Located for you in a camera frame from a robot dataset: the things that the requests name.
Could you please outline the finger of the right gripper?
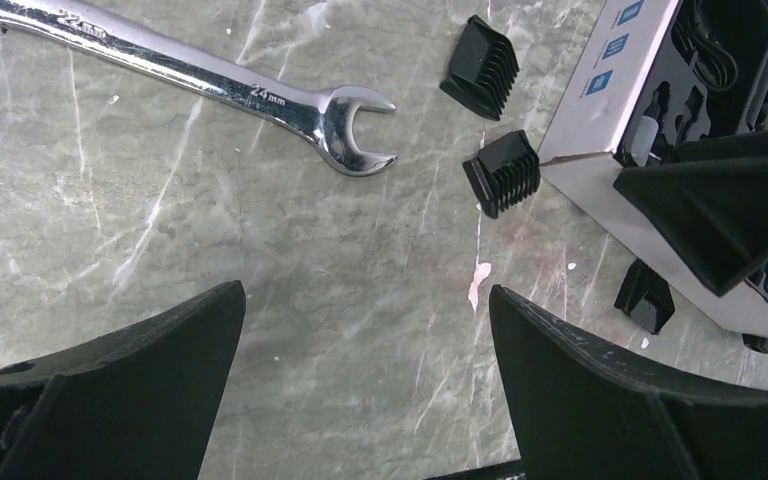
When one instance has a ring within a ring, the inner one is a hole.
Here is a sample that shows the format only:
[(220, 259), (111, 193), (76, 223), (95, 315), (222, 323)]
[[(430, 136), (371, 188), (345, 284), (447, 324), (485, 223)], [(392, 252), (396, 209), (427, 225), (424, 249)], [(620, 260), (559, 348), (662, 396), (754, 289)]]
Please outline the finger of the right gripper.
[(715, 295), (768, 264), (768, 130), (685, 143), (614, 187)]

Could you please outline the white hair clipper box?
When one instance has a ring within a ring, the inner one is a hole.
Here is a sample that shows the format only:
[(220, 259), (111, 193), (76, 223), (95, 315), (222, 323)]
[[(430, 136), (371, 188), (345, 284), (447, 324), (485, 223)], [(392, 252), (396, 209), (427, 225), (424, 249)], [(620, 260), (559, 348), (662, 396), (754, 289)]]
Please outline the white hair clipper box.
[(614, 182), (652, 100), (660, 130), (643, 167), (681, 145), (768, 130), (768, 1), (609, 1), (539, 155), (543, 177), (674, 293), (721, 328), (768, 337), (768, 264), (723, 296), (709, 291)]

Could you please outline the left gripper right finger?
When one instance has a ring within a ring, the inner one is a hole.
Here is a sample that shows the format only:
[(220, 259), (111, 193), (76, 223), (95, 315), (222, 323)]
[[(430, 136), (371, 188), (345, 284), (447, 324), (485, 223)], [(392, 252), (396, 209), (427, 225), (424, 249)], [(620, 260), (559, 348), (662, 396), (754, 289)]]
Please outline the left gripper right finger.
[(497, 364), (530, 479), (768, 479), (768, 391), (651, 360), (497, 285)]

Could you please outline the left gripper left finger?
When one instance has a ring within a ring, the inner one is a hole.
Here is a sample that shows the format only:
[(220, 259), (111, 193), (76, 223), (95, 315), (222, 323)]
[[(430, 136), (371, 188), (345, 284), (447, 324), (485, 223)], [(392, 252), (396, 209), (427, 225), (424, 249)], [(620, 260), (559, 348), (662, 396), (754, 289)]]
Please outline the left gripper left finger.
[(238, 281), (0, 369), (0, 479), (194, 479), (246, 313)]

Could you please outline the black comb guard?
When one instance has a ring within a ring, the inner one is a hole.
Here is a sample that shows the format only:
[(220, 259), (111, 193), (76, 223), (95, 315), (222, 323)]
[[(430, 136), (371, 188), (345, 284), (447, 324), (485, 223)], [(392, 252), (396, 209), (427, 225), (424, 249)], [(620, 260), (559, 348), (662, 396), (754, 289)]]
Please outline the black comb guard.
[(511, 131), (462, 164), (481, 211), (492, 219), (540, 187), (540, 159), (524, 130)]
[(658, 335), (675, 313), (668, 282), (641, 259), (631, 263), (614, 307), (652, 335)]
[(519, 71), (510, 39), (473, 15), (455, 45), (439, 87), (478, 116), (499, 121)]

